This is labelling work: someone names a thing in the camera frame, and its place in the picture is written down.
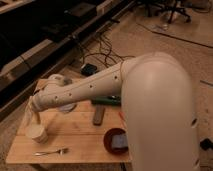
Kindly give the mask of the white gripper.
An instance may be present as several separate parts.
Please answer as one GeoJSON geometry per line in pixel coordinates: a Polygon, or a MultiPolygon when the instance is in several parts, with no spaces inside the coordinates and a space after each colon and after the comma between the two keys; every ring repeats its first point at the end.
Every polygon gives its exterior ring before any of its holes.
{"type": "MultiPolygon", "coordinates": [[[[24,127],[28,127],[32,120],[32,115],[35,113],[34,107],[33,107],[33,101],[32,98],[29,98],[27,106],[26,106],[26,112],[24,116],[24,127]]],[[[41,124],[41,117],[38,112],[35,113],[35,120],[37,124],[41,124]]]]}

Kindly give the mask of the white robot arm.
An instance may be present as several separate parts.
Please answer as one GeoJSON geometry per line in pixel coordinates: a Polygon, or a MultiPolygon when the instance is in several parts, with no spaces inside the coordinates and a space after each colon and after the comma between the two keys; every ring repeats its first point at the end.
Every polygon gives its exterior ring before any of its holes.
{"type": "Polygon", "coordinates": [[[120,95],[133,171],[200,171],[191,78],[171,55],[148,53],[66,85],[54,74],[29,99],[26,115],[120,95]]]}

